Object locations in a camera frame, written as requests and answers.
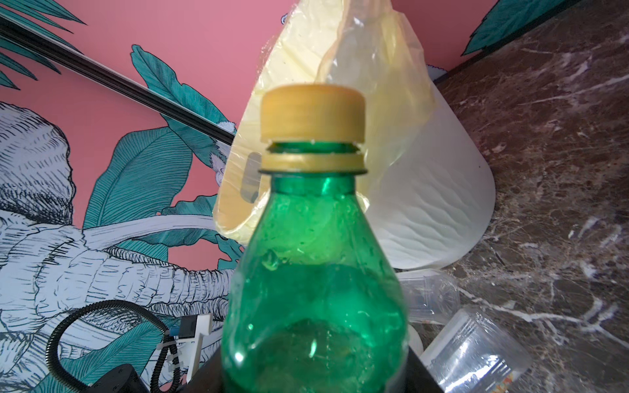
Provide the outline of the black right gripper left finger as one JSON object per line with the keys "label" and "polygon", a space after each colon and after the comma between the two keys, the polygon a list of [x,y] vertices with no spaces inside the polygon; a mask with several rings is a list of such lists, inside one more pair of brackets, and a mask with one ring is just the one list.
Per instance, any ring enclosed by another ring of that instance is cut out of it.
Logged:
{"label": "black right gripper left finger", "polygon": [[225,393],[220,349],[193,375],[183,393]]}

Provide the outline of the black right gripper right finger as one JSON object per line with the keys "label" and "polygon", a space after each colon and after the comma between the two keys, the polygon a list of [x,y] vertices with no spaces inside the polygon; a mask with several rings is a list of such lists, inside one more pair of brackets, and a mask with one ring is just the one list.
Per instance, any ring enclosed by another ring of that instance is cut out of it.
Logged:
{"label": "black right gripper right finger", "polygon": [[407,356],[405,384],[405,393],[443,393],[412,349]]}

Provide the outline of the clear bottle sunflower label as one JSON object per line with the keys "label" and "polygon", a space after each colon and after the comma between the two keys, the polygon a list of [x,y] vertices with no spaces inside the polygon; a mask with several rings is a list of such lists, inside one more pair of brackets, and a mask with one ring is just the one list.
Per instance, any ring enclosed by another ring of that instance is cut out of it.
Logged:
{"label": "clear bottle sunflower label", "polygon": [[470,306],[452,317],[419,359],[445,392],[506,392],[532,365],[522,345]]}

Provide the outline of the small green Sprite bottle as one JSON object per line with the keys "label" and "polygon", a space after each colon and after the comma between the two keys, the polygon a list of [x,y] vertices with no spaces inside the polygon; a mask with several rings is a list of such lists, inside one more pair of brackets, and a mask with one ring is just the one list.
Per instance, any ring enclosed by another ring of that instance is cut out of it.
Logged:
{"label": "small green Sprite bottle", "polygon": [[408,317],[356,196],[365,99],[294,84],[261,101],[270,198],[231,279],[227,392],[402,392]]}

